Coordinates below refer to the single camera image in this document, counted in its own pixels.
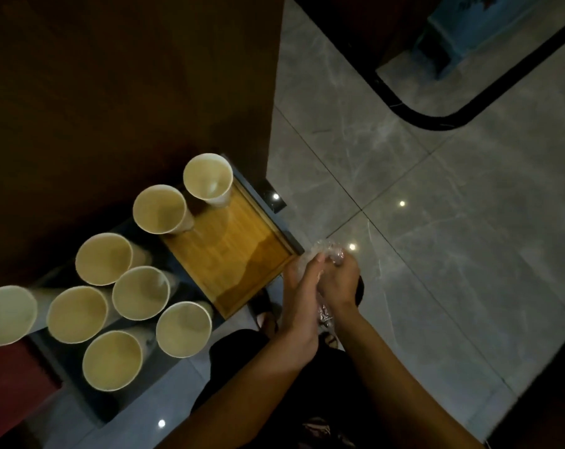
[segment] forearm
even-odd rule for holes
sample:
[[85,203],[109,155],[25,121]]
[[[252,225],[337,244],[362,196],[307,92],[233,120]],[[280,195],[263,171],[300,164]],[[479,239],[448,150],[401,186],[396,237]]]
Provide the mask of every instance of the forearm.
[[338,337],[399,448],[481,448],[411,376],[356,307],[335,315]]
[[279,333],[160,449],[227,449],[253,440],[303,368],[297,347],[293,334]]

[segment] person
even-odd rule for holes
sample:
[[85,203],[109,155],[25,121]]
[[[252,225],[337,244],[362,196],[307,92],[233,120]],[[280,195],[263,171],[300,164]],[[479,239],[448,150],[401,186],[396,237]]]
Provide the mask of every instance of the person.
[[[424,390],[360,315],[357,261],[317,255],[283,272],[280,329],[269,312],[210,350],[211,378],[160,449],[443,448],[482,445]],[[345,351],[318,338],[320,293]]]

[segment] wooden tray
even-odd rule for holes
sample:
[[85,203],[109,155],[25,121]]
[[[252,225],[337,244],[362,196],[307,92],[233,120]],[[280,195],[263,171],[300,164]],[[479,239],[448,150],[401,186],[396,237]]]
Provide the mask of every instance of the wooden tray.
[[295,251],[235,178],[230,205],[213,208],[187,197],[195,226],[164,243],[222,317],[229,318],[268,285]]

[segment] black pants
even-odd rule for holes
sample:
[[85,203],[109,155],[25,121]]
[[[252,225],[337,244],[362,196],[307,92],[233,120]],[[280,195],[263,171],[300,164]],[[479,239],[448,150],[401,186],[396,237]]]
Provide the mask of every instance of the black pants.
[[[211,378],[193,411],[218,392],[267,343],[268,338],[262,333],[242,329],[214,344],[209,352]],[[314,359],[303,368],[251,446],[295,444],[296,447],[302,424],[314,417],[341,429],[358,447],[369,447],[381,440],[380,422],[353,362],[344,351],[324,343],[320,343]]]

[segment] person's left hand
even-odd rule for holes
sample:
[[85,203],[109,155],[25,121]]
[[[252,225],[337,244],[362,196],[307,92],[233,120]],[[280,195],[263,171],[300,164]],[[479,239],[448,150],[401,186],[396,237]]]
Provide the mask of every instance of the person's left hand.
[[318,350],[318,300],[316,287],[324,270],[325,255],[316,255],[305,268],[303,278],[297,280],[297,261],[289,263],[282,278],[282,324],[280,331],[297,344],[298,355],[304,364],[311,361]]

